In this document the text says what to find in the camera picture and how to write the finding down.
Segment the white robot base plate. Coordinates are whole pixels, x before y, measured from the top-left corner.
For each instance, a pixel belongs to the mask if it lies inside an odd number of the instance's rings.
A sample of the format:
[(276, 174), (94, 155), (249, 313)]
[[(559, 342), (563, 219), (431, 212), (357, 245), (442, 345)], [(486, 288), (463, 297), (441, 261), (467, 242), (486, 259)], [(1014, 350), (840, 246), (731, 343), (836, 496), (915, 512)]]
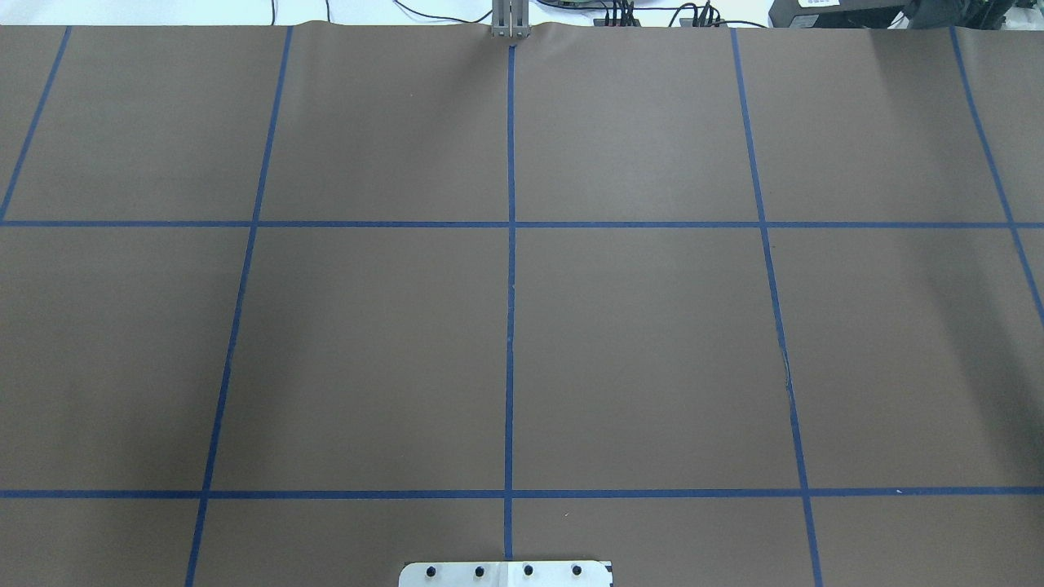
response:
[(610, 562), (596, 560), (416, 562), (399, 586), (613, 586)]

